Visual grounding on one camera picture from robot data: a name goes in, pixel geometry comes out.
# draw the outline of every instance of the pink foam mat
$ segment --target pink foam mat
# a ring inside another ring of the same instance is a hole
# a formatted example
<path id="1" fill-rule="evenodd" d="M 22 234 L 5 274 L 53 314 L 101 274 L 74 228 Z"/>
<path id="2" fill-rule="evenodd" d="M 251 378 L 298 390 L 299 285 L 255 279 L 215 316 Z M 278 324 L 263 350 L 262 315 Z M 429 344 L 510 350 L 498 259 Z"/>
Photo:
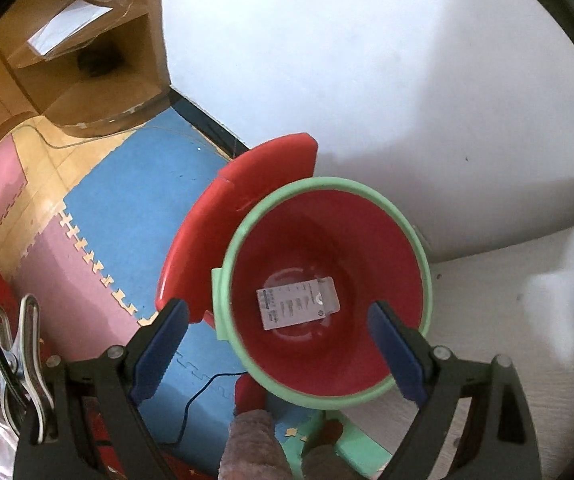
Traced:
<path id="1" fill-rule="evenodd" d="M 112 344 L 126 344 L 138 329 L 67 238 L 56 215 L 20 262 L 12 287 L 21 298 L 36 296 L 41 325 L 58 353 L 69 361 L 98 357 Z"/>
<path id="2" fill-rule="evenodd" d="M 27 184 L 14 138 L 7 135 L 0 141 L 0 220 Z"/>

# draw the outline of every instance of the blue foam mat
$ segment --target blue foam mat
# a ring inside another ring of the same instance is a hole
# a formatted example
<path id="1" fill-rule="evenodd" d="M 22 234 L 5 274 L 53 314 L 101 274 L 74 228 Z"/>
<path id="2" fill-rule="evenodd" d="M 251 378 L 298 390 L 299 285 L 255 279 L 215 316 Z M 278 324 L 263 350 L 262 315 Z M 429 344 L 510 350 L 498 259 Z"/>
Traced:
<path id="1" fill-rule="evenodd" d="M 176 231 L 227 161 L 173 108 L 107 155 L 65 197 L 88 248 L 138 309 L 155 312 L 158 277 Z"/>
<path id="2" fill-rule="evenodd" d="M 132 134 L 65 197 L 67 211 L 138 308 L 154 313 L 158 276 L 177 229 L 193 203 L 226 161 L 182 117 L 169 108 Z M 218 373 L 244 368 L 227 342 L 217 341 L 204 322 L 190 325 L 155 395 L 140 412 L 157 442 L 172 442 L 180 431 L 187 400 Z M 192 404 L 187 430 L 174 454 L 216 476 L 233 418 L 235 377 L 216 379 Z M 269 400 L 276 435 L 311 417 L 313 410 Z"/>

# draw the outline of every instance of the metal clip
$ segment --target metal clip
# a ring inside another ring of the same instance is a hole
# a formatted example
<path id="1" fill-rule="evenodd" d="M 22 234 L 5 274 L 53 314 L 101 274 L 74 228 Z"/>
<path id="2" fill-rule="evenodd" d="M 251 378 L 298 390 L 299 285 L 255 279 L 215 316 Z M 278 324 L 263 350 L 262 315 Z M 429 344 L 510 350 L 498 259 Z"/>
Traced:
<path id="1" fill-rule="evenodd" d="M 16 338 L 12 339 L 9 318 L 0 306 L 0 346 L 4 356 L 18 378 L 22 387 L 27 391 L 28 398 L 33 402 L 38 414 L 37 444 L 43 443 L 48 434 L 48 424 L 54 409 L 53 396 L 47 388 L 40 368 L 38 345 L 40 340 L 40 317 L 38 302 L 31 294 L 27 294 L 20 302 L 20 319 Z M 22 416 L 18 416 L 12 405 L 6 381 L 0 373 L 0 404 L 4 420 L 20 435 Z"/>

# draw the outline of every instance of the wooden floor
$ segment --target wooden floor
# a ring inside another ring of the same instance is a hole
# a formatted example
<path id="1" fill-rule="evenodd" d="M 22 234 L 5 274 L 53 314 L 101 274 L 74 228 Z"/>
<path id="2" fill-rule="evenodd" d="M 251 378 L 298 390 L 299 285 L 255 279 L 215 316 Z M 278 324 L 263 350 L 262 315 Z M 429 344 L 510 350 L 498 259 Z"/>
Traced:
<path id="1" fill-rule="evenodd" d="M 34 128 L 53 146 L 65 148 L 49 147 Z M 0 270 L 6 280 L 36 235 L 62 209 L 65 195 L 131 133 L 66 148 L 81 139 L 67 136 L 45 117 L 29 119 L 11 132 L 27 184 L 0 222 Z"/>

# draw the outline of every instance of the cardboard box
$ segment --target cardboard box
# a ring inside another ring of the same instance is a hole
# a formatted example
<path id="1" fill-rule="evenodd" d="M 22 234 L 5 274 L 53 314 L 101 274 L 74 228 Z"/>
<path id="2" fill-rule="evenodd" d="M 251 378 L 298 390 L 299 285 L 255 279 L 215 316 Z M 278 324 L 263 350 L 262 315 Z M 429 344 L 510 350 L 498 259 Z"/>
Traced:
<path id="1" fill-rule="evenodd" d="M 111 10 L 41 56 L 28 40 L 74 1 L 17 0 L 0 19 L 3 129 L 43 114 L 71 136 L 102 136 L 169 106 L 160 0 L 84 0 Z M 116 66 L 92 76 L 80 68 L 83 49 L 113 52 Z"/>

